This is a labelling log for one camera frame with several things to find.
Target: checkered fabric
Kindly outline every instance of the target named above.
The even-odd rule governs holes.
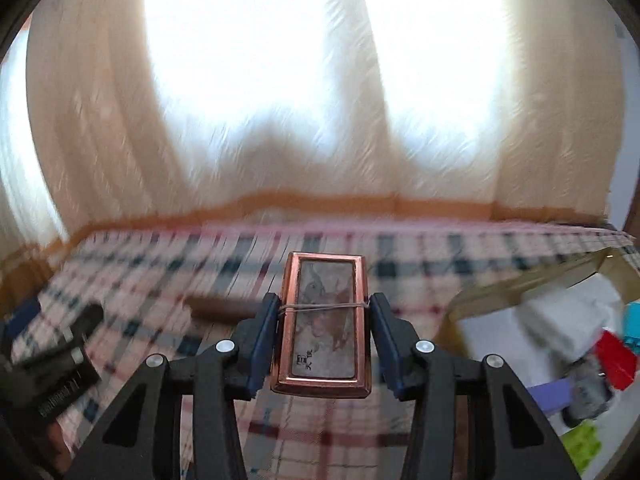
[[[261,298],[280,292],[290,251],[361,254],[369,292],[384,292],[395,313],[430,338],[449,301],[463,288],[512,278],[574,254],[621,247],[640,257],[625,234],[532,224],[288,224],[210,226],[193,232],[101,232],[85,240],[40,293],[42,313],[15,342],[23,358],[68,326],[89,300],[105,323],[87,345],[102,377],[60,418],[73,450],[149,354],[191,356],[229,335],[197,323],[186,294]],[[372,356],[373,370],[378,370]],[[244,464],[250,479],[398,478],[412,403],[397,402],[374,371],[364,400],[287,397],[265,387],[236,402]],[[191,398],[183,401],[181,468],[191,476]]]

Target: red object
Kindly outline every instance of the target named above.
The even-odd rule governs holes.
[[[636,377],[636,355],[611,332],[602,332],[594,348],[611,386],[625,390]]]

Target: string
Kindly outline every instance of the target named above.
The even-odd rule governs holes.
[[[280,315],[287,310],[295,310],[296,312],[311,312],[312,310],[335,310],[337,308],[355,308],[357,306],[367,307],[366,303],[332,303],[332,304],[286,304],[280,307]]]

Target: curtain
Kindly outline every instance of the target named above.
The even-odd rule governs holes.
[[[31,139],[27,38],[18,33],[0,66],[0,316],[49,279],[42,248],[65,236]]]
[[[28,112],[64,225],[594,221],[622,134],[605,0],[42,0]]]

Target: rectangular copper box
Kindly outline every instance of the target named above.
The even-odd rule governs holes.
[[[367,397],[371,392],[371,358],[364,258],[289,253],[281,297],[284,314],[278,322],[271,389],[303,397]],[[360,305],[299,311],[287,308],[288,304],[349,303]]]

